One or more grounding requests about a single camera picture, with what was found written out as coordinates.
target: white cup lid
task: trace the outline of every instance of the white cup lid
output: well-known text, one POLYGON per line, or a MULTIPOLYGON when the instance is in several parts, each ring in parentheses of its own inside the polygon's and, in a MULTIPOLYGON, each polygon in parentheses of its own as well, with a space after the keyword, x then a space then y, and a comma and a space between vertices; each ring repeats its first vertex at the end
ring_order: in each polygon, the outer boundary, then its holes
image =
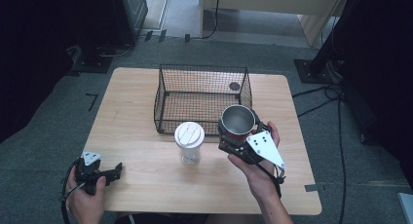
POLYGON ((205 138, 203 127, 194 122, 185 122, 175 130, 175 141, 179 147, 195 148, 201 146, 205 138))

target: wooden table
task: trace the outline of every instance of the wooden table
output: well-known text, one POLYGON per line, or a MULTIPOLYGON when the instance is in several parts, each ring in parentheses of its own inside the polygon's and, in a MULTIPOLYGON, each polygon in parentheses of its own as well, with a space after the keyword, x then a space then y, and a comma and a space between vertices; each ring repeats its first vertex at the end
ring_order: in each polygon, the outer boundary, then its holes
MULTIPOLYGON (((122 162, 121 179, 106 187, 113 211, 260 213, 242 172, 208 137, 198 165, 185 166, 173 136, 157 133, 154 101, 159 70, 117 68, 94 121, 85 150, 102 154, 100 169, 122 162)), ((319 194, 285 77, 249 74, 253 109, 278 127, 285 162, 282 201, 290 214, 317 215, 319 194)))

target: hand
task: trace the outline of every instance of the hand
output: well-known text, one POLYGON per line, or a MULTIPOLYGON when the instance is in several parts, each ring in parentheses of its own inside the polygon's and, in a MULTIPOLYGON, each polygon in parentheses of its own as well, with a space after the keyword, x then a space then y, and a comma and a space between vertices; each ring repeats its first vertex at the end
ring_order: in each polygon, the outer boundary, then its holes
MULTIPOLYGON (((271 137, 274 143, 279 145, 279 131, 272 122, 268 122, 268 126, 272 129, 271 137)), ((228 159, 245 174, 249 189, 261 208, 265 223, 292 223, 291 217, 285 210, 271 178, 256 165, 249 165, 234 154, 228 155, 228 159)), ((259 164, 268 172, 274 174, 274 165, 271 162, 263 160, 259 164)))
MULTIPOLYGON (((75 167, 70 171, 66 185, 66 192, 77 186, 75 167)), ((83 189, 77 189, 67 198, 66 206, 76 217, 78 223, 99 223, 104 212, 103 195, 106 185, 106 177, 101 176, 96 183, 94 196, 87 194, 83 189)))
MULTIPOLYGON (((279 145, 280 136, 277 127, 271 121, 268 122, 268 126, 272 129, 271 137, 274 143, 279 145)), ((274 195, 274 193, 278 195, 273 181, 256 165, 249 165, 234 154, 228 155, 228 159, 245 174, 249 189, 256 200, 261 201, 274 195)), ((274 165, 271 162, 263 160, 259 164, 268 172, 274 174, 274 165)))

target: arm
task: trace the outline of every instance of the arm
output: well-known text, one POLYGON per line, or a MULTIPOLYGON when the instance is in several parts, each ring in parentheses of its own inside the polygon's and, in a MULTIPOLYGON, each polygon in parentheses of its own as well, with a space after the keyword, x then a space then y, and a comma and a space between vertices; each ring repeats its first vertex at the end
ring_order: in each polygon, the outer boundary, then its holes
MULTIPOLYGON (((70 171, 66 185, 66 192, 77 186, 75 169, 70 171)), ((87 194, 84 190, 74 191, 66 201, 66 206, 78 220, 79 224, 97 224, 103 217, 104 205, 103 195, 106 184, 106 177, 101 176, 96 183, 96 193, 94 196, 87 194)))
MULTIPOLYGON (((280 137, 276 126, 272 122, 269 122, 268 125, 272 128, 271 136, 274 142, 279 145, 280 137)), ((233 154, 228 155, 228 159, 245 174, 249 189, 261 208, 265 223, 292 223, 291 217, 285 210, 276 187, 268 175, 257 166, 248 165, 233 154)), ((260 164, 268 172, 274 173, 274 165, 271 162, 264 160, 260 164)))

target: gray carpet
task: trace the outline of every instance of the gray carpet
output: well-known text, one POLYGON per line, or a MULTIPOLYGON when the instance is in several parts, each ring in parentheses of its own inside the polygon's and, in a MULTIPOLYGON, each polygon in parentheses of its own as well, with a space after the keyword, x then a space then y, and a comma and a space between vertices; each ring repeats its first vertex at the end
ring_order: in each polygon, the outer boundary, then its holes
MULTIPOLYGON (((312 59, 318 50, 274 45, 153 37, 125 56, 115 57, 107 74, 65 76, 40 106, 26 128, 5 140, 0 148, 0 223, 62 223, 60 180, 81 155, 116 67, 158 68, 160 63, 246 66, 250 73, 281 74, 291 92, 320 85, 302 84, 294 59, 312 59), (98 94, 96 103, 90 94, 98 94)), ((294 98, 297 113, 326 101, 323 92, 294 98)), ((400 168, 385 149, 359 143, 359 131, 346 102, 341 103, 343 152, 347 192, 343 223, 405 223, 397 198, 409 193, 400 168)), ((337 101, 299 118, 309 153, 322 213, 292 216, 296 223, 338 223, 342 207, 343 170, 338 134, 337 101)), ((113 223, 106 212, 102 223, 113 223)))

